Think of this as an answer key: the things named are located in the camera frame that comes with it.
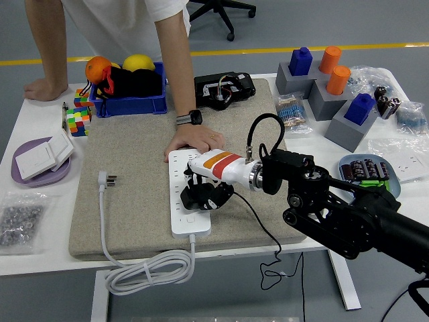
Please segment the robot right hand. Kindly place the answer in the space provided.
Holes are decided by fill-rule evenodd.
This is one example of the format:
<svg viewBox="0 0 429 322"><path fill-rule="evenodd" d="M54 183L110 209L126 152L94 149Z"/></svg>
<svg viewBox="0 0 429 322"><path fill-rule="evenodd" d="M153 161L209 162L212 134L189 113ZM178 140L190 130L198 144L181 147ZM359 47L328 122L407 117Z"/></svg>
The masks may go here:
<svg viewBox="0 0 429 322"><path fill-rule="evenodd" d="M188 161L184 171L187 187L180 198L188 210L218 209L233 195L235 183L259 191L262 188L258 182L261 170L262 164L258 160L247 162L232 152L211 150Z"/></svg>

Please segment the person's right hand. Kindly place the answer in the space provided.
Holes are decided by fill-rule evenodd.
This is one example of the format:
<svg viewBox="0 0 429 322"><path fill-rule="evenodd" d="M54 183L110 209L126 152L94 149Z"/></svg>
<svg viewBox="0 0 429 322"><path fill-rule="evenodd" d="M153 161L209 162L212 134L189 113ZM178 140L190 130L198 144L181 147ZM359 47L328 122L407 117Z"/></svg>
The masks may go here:
<svg viewBox="0 0 429 322"><path fill-rule="evenodd" d="M25 99L36 101L53 101L68 89L68 81L51 82L46 78L40 78L24 86Z"/></svg>

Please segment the person's left hand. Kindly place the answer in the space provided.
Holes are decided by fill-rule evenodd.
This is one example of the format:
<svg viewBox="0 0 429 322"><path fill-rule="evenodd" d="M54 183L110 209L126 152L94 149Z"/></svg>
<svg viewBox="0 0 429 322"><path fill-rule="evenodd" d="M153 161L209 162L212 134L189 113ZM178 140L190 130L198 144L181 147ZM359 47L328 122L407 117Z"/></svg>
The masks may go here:
<svg viewBox="0 0 429 322"><path fill-rule="evenodd" d="M176 133L164 152L164 162L168 162L171 151L189 146L201 154L213 149L221 149L225 145L223 134L215 132L205 125L178 125Z"/></svg>

